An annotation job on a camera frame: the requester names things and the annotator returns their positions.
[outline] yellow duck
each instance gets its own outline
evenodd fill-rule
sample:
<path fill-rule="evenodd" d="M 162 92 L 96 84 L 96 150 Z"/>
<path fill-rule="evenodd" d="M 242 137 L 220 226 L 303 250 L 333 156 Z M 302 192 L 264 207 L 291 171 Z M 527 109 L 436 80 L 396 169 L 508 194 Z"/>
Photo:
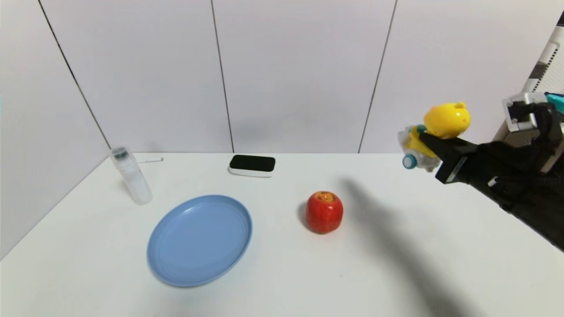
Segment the yellow duck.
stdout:
<path fill-rule="evenodd" d="M 424 131 L 439 139 L 454 139 L 468 129 L 470 121 L 470 112 L 463 102 L 446 103 L 433 107 L 423 119 L 425 126 L 415 126 L 411 129 L 406 148 L 412 148 L 429 157 L 437 157 L 419 140 L 419 133 Z"/>

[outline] plate rim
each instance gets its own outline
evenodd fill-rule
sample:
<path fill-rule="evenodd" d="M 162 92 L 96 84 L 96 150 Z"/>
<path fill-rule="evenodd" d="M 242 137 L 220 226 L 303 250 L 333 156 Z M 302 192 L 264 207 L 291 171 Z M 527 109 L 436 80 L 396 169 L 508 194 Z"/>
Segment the plate rim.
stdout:
<path fill-rule="evenodd" d="M 189 204 L 190 202 L 192 202 L 193 200 L 197 200 L 197 199 L 203 199 L 203 198 L 214 198 L 214 197 L 221 197 L 221 198 L 227 198 L 228 200 L 232 200 L 235 203 L 239 204 L 241 207 L 243 207 L 243 211 L 246 214 L 247 218 L 248 218 L 248 224 L 249 224 L 249 231 L 247 234 L 247 242 L 245 243 L 245 246 L 243 247 L 243 249 L 241 250 L 241 252 L 239 253 L 239 255 L 237 256 L 237 258 L 233 261 L 233 263 L 231 263 L 226 269 L 224 269 L 221 273 L 214 275 L 208 279 L 205 279 L 203 281 L 200 281 L 198 283 L 176 283 L 174 281 L 171 281 L 169 279 L 165 279 L 162 275 L 160 275 L 154 268 L 153 264 L 151 263 L 151 257 L 149 256 L 150 252 L 151 252 L 151 242 L 153 241 L 153 239 L 155 238 L 155 232 L 157 231 L 157 229 L 159 228 L 159 226 L 162 224 L 162 222 L 165 221 L 165 219 L 174 211 L 176 211 L 177 208 L 179 208 L 180 206 L 184 205 L 184 204 Z M 253 237 L 253 218 L 250 216 L 250 212 L 249 210 L 246 208 L 246 206 L 241 203 L 239 200 L 233 198 L 233 197 L 229 197 L 226 195 L 202 195 L 202 196 L 198 196 L 198 197 L 194 197 L 191 198 L 185 202 L 180 203 L 179 205 L 177 205 L 176 207 L 172 208 L 169 212 L 167 212 L 157 223 L 157 225 L 154 227 L 153 231 L 151 232 L 151 236 L 149 237 L 149 241 L 147 243 L 147 251 L 146 251 L 146 255 L 147 255 L 147 263 L 149 265 L 149 268 L 151 269 L 151 273 L 153 273 L 153 276 L 155 276 L 159 281 L 174 286 L 174 287 L 198 287 L 201 285 L 205 285 L 207 283 L 210 283 L 212 281 L 215 281 L 217 279 L 219 279 L 221 276 L 223 276 L 224 274 L 226 274 L 227 272 L 231 271 L 231 269 L 239 262 L 239 260 L 241 260 L 241 258 L 243 257 L 243 255 L 245 255 L 247 249 L 249 248 L 249 244 L 250 241 Z"/>

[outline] white base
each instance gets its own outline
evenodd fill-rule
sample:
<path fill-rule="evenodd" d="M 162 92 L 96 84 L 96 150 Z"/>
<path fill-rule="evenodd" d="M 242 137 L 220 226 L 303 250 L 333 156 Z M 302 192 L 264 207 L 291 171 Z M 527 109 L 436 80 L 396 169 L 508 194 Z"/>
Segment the white base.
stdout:
<path fill-rule="evenodd" d="M 229 168 L 229 173 L 233 175 L 251 176 L 251 177 L 272 177 L 271 171 L 258 170 L 241 170 Z"/>

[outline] yellow toy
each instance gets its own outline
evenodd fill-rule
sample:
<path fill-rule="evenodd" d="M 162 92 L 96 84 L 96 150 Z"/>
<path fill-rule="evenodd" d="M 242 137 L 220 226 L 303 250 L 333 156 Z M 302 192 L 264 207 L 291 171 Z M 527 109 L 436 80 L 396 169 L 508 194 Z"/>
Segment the yellow toy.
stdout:
<path fill-rule="evenodd" d="M 440 160 L 419 140 L 419 133 L 429 133 L 441 139 L 453 139 L 468 129 L 470 121 L 470 113 L 463 102 L 446 103 L 431 108 L 423 119 L 425 125 L 410 126 L 398 134 L 399 143 L 406 154 L 403 166 L 407 169 L 418 166 L 433 171 L 439 166 Z"/>
<path fill-rule="evenodd" d="M 427 133 L 439 139 L 454 139 L 470 126 L 466 104 L 446 103 L 431 108 L 423 118 Z"/>

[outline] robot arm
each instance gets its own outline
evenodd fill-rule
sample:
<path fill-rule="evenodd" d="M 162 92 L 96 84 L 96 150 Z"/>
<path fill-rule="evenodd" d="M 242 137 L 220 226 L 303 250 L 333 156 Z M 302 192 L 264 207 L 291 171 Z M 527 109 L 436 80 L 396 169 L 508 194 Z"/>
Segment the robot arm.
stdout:
<path fill-rule="evenodd" d="M 436 179 L 471 185 L 564 251 L 562 115 L 548 102 L 551 96 L 525 93 L 504 100 L 509 131 L 538 129 L 527 146 L 473 144 L 428 133 L 419 140 L 443 161 Z"/>

